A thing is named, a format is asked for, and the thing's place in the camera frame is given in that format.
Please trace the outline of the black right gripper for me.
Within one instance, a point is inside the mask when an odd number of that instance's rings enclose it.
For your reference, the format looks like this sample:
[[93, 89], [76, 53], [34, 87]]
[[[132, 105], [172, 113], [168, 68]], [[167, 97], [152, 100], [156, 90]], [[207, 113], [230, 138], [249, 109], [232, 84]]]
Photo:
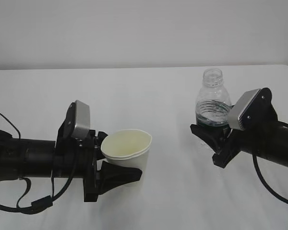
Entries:
[[272, 105], [263, 121], [245, 131], [232, 130], [230, 134], [229, 125], [191, 124], [190, 129], [215, 152], [213, 164], [220, 168], [225, 168], [241, 151], [260, 158], [278, 158], [278, 117]]

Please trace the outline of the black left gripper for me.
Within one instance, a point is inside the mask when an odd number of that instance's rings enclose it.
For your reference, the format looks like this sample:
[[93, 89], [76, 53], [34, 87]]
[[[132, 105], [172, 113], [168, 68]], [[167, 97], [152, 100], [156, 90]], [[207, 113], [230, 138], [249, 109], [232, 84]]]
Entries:
[[[94, 129], [85, 131], [83, 138], [74, 137], [73, 123], [64, 121], [58, 130], [51, 175], [52, 201], [58, 200], [69, 188], [74, 178], [83, 180], [84, 202], [96, 202], [102, 195], [122, 185], [140, 181], [143, 171], [133, 167], [122, 167], [102, 162], [97, 170], [97, 160], [105, 156], [101, 145], [108, 136]], [[64, 186], [55, 193], [54, 179], [66, 177]]]

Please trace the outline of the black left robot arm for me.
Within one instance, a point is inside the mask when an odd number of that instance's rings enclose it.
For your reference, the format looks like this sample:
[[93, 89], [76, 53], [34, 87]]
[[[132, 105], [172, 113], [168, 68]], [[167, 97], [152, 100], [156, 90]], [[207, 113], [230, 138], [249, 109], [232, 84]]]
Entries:
[[118, 166], [104, 161], [101, 144], [107, 137], [89, 127], [63, 122], [57, 139], [13, 138], [0, 130], [0, 182], [22, 177], [81, 178], [84, 201], [121, 185], [137, 182], [143, 174], [138, 166]]

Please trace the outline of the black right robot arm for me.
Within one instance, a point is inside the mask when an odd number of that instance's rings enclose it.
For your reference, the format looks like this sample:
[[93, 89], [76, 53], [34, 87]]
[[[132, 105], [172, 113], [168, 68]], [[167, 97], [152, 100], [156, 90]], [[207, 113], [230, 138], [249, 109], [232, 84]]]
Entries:
[[220, 168], [225, 168], [240, 152], [288, 167], [288, 124], [278, 120], [273, 106], [265, 112], [263, 121], [249, 130], [197, 124], [191, 124], [190, 129], [213, 150], [212, 161]]

